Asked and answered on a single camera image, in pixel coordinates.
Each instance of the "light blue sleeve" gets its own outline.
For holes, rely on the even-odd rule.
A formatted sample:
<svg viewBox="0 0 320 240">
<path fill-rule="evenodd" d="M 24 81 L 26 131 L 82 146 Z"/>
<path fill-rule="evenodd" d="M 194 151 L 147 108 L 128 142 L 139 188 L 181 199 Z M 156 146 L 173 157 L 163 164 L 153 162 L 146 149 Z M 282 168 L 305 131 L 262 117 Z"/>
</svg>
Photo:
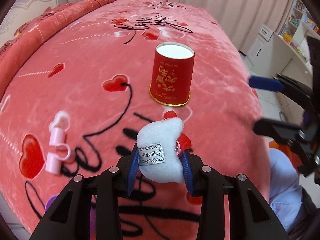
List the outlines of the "light blue sleeve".
<svg viewBox="0 0 320 240">
<path fill-rule="evenodd" d="M 308 215 L 302 198 L 302 187 L 299 185 L 299 175 L 289 158 L 277 149 L 270 148 L 270 206 L 282 223 L 284 229 L 290 232 L 293 227 L 302 222 Z"/>
</svg>

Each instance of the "red heart pattern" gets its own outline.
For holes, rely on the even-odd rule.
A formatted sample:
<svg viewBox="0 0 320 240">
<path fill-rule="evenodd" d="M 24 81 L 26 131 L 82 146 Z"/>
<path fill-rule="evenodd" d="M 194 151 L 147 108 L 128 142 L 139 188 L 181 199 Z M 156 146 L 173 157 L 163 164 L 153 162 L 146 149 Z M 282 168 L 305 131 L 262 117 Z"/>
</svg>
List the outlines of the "red heart pattern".
<svg viewBox="0 0 320 240">
<path fill-rule="evenodd" d="M 21 174 L 27 179 L 33 179 L 44 166 L 41 146 L 32 134 L 27 134 L 22 142 L 22 156 L 19 162 Z"/>
<path fill-rule="evenodd" d="M 143 36 L 146 40 L 148 40 L 148 41 L 156 41 L 156 40 L 159 38 L 158 35 L 150 32 L 150 31 L 145 31 L 145 32 L 142 34 L 142 36 Z"/>
<path fill-rule="evenodd" d="M 120 23 L 125 23 L 125 22 L 127 22 L 127 21 L 129 21 L 129 20 L 127 20 L 127 19 L 125 19 L 125 18 L 113 19 L 113 20 L 111 21 L 111 24 L 120 24 Z"/>
<path fill-rule="evenodd" d="M 63 63 L 59 63 L 55 65 L 54 68 L 51 70 L 51 72 L 48 74 L 48 77 L 53 77 L 55 74 L 59 73 L 63 69 L 64 69 Z"/>
<path fill-rule="evenodd" d="M 186 195 L 187 201 L 192 205 L 201 205 L 202 197 L 192 197 L 189 192 Z"/>
<path fill-rule="evenodd" d="M 186 23 L 177 23 L 177 25 L 180 25 L 180 26 L 189 26 L 189 25 L 186 24 Z"/>
<path fill-rule="evenodd" d="M 121 86 L 121 83 L 128 83 L 128 78 L 125 75 L 114 76 L 112 80 L 105 81 L 102 87 L 109 92 L 125 91 L 127 86 Z"/>
</svg>

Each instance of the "blue gripper pad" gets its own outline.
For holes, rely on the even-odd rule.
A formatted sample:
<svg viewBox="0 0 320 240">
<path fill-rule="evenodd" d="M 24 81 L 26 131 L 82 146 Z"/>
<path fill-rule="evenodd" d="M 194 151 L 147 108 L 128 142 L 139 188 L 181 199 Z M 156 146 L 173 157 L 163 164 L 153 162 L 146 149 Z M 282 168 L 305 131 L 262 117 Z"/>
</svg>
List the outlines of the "blue gripper pad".
<svg viewBox="0 0 320 240">
<path fill-rule="evenodd" d="M 139 164 L 138 164 L 138 159 L 139 159 L 139 151 L 138 148 L 136 150 L 136 152 L 134 153 L 134 157 L 132 159 L 131 162 L 131 166 L 128 172 L 128 177 L 127 177 L 127 196 L 129 197 L 131 192 L 134 189 L 134 183 L 136 181 L 137 178 L 137 174 L 138 174 L 138 169 L 139 169 Z"/>
<path fill-rule="evenodd" d="M 183 167 L 183 177 L 184 177 L 184 181 L 186 183 L 187 190 L 190 192 L 190 195 L 192 196 L 193 191 L 194 191 L 193 173 L 192 173 L 186 152 L 182 153 L 182 156 L 180 157 L 180 161 L 181 161 L 182 167 Z"/>
<path fill-rule="evenodd" d="M 252 88 L 269 90 L 273 92 L 279 92 L 284 89 L 284 85 L 279 80 L 257 76 L 252 76 L 249 78 L 249 86 Z"/>
</svg>

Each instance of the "cup opening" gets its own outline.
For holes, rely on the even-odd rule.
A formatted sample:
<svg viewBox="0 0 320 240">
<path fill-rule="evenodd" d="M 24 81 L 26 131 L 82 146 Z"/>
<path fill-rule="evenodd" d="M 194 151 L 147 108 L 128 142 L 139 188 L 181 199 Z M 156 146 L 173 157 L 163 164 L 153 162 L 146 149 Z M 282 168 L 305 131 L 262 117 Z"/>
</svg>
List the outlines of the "cup opening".
<svg viewBox="0 0 320 240">
<path fill-rule="evenodd" d="M 190 47 L 178 42 L 164 42 L 156 47 L 156 51 L 167 58 L 187 59 L 194 56 L 195 52 Z"/>
</svg>

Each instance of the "white headboard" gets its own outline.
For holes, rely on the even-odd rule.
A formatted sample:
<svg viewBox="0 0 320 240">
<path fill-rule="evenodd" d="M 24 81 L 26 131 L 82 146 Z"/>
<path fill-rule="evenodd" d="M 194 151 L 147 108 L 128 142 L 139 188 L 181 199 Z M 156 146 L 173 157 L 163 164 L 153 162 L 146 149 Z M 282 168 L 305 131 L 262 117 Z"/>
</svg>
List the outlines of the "white headboard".
<svg viewBox="0 0 320 240">
<path fill-rule="evenodd" d="M 15 3 L 0 25 L 0 47 L 7 40 L 14 39 L 15 31 L 26 22 L 41 15 L 48 7 L 58 6 L 58 0 L 30 0 L 28 3 Z"/>
</svg>

